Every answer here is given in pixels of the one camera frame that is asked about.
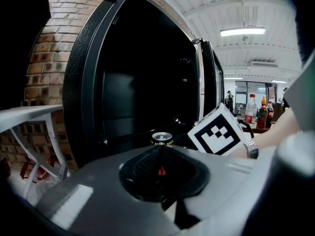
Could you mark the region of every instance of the wristwatch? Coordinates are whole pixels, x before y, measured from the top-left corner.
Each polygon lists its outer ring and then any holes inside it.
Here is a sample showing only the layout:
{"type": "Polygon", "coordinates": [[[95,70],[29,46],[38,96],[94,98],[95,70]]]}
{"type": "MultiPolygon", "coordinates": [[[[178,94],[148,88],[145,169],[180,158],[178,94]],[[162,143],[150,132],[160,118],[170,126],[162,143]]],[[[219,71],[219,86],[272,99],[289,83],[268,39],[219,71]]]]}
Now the wristwatch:
{"type": "Polygon", "coordinates": [[[258,158],[258,147],[253,140],[244,142],[247,150],[247,158],[257,159],[258,158]]]}

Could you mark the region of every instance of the hand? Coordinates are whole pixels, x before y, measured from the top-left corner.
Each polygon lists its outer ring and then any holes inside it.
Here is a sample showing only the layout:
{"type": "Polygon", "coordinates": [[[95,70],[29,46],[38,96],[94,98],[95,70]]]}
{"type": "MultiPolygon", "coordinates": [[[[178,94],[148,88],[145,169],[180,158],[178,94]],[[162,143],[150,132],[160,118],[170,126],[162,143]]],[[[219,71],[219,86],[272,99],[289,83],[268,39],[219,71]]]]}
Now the hand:
{"type": "Polygon", "coordinates": [[[245,145],[243,144],[242,146],[234,150],[229,156],[247,158],[247,150],[245,145]]]}

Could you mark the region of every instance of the microwave door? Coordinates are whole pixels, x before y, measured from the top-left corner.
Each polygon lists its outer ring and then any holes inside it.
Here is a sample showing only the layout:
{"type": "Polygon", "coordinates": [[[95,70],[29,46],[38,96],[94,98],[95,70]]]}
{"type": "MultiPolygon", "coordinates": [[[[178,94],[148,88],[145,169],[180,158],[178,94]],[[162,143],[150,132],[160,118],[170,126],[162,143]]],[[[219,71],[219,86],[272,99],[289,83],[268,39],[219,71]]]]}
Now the microwave door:
{"type": "Polygon", "coordinates": [[[215,58],[215,73],[217,83],[217,106],[224,102],[224,73],[216,53],[213,51],[215,58]]]}
{"type": "Polygon", "coordinates": [[[217,80],[213,48],[209,41],[200,40],[204,70],[204,108],[206,116],[217,106],[217,80]]]}

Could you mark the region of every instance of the brick wall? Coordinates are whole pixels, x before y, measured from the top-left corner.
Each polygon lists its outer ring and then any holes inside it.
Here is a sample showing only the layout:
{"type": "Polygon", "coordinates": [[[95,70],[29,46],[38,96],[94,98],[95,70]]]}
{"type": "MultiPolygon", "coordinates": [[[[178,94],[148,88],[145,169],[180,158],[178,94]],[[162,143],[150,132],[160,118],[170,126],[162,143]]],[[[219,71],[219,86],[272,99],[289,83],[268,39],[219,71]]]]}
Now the brick wall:
{"type": "MultiPolygon", "coordinates": [[[[49,0],[51,19],[43,29],[31,55],[26,76],[24,106],[62,104],[64,72],[73,43],[82,26],[103,0],[49,0]]],[[[151,0],[176,21],[185,32],[193,37],[183,19],[164,0],[151,0]]],[[[55,114],[59,124],[61,151],[66,155],[69,166],[77,166],[73,160],[63,124],[62,112],[55,114]]],[[[43,156],[52,152],[47,131],[42,123],[20,125],[35,150],[43,156]]],[[[0,157],[6,156],[10,164],[22,165],[27,161],[10,132],[0,136],[0,157]]]]}

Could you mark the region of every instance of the fluorescent ceiling light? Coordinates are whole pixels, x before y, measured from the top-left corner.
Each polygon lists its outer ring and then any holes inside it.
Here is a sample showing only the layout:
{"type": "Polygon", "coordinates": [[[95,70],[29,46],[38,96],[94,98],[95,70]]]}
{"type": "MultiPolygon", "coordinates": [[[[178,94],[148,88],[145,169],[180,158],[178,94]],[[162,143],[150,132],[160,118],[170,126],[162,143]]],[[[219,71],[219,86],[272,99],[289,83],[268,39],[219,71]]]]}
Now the fluorescent ceiling light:
{"type": "Polygon", "coordinates": [[[275,83],[286,83],[286,81],[271,81],[271,82],[275,82],[275,83]]]}
{"type": "Polygon", "coordinates": [[[242,80],[242,77],[236,78],[236,77],[226,77],[225,80],[242,80]]]}
{"type": "Polygon", "coordinates": [[[265,34],[265,32],[266,29],[264,27],[243,27],[220,30],[220,34],[222,37],[233,35],[265,34]]]}

